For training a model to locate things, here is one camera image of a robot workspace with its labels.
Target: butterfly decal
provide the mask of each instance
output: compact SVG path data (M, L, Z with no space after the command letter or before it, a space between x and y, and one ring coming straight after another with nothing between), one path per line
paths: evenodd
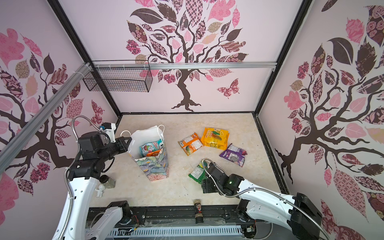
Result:
M103 110L101 107L98 107L93 100L92 100L92 108L93 108L93 111L95 112L95 115L93 115L91 121L94 124L101 124L101 122L103 121L103 118L100 115L102 115L105 110Z
M221 93L224 93L224 96L226 96L229 99L229 96L232 95L232 93L239 93L238 88L238 78L236 78L229 88L218 88L217 90Z

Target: yellow snack package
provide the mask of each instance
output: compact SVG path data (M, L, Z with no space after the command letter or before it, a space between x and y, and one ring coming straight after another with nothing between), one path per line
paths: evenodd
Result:
M207 147L215 147L221 150L227 149L229 132L222 129L206 127L201 137L201 143Z

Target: pink wall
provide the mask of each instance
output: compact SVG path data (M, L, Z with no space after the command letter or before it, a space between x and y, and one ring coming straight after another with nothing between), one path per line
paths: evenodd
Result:
M2 149L83 61L46 1L3 1L0 9ZM69 126L75 114L97 124L117 119L104 96L90 93L81 81L0 175L2 238L52 238L67 195L64 167L77 150ZM92 130L84 119L78 120L79 135Z
M231 59L231 55L235 55L233 59L237 61L275 61L300 3L301 0L120 0L113 4L101 0L92 1L92 4L90 1L61 1L93 60L144 58L149 59L152 64L155 61L188 62L192 54L192 61L197 62L205 62L204 59L215 56L214 62L225 56ZM198 13L195 15L191 10L192 5L197 7ZM166 9L174 15L165 14ZM158 17L147 18L141 14L142 11L150 11L158 14ZM166 28L166 31L162 28L176 28L182 18L192 23L190 31L187 28L178 28L180 36L177 36L175 30ZM93 25L90 26L85 19L92 20ZM221 29L227 23L228 28L222 37ZM140 36L143 33L142 42L139 37L135 38L131 34L132 31L135 36L137 34L134 24L138 24ZM169 46L166 39L161 39L161 35L170 37ZM238 47L220 46L230 42L237 43ZM199 56L202 48L206 49ZM171 51L177 54L171 57ZM168 81L159 78L158 71L153 71L154 80L149 93L114 91L111 94L122 112L254 111L260 92L270 75L270 69L265 68L227 69L221 75L205 69L199 71L193 72L194 76L199 76L199 80L194 78L192 81L189 78L190 73L184 71L180 79L177 78L176 70L161 72L163 76L173 76L174 80ZM236 79L237 86L230 88ZM231 96L224 96L218 89L230 93Z
M331 239L382 239L383 17L379 0L316 1L260 114Z

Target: white figurine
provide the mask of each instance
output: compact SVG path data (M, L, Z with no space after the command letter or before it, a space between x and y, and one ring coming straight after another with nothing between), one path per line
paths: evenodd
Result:
M97 191L97 196L96 197L102 197L104 190L105 190L105 186L100 184L99 185L99 189L95 189L95 191Z

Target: beige tabletop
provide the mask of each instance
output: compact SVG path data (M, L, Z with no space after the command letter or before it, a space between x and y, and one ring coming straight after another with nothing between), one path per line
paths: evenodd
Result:
M254 184L280 192L271 164L251 113L228 114L154 114L124 115L116 131L131 133L155 125L165 126L164 138L168 151L169 177L150 182L128 153L116 156L113 166L106 172L116 180L116 187L106 189L103 197L92 196L91 207L106 207L110 202L127 200L130 206L193 205L201 199L204 205L238 204L238 198L226 198L218 193L203 194L200 184L188 176L203 158L209 158L223 168L227 175L237 174ZM187 156L177 143L196 132L199 137L205 127L228 130L228 144L243 148L243 167L219 157L223 152L212 147L201 147Z

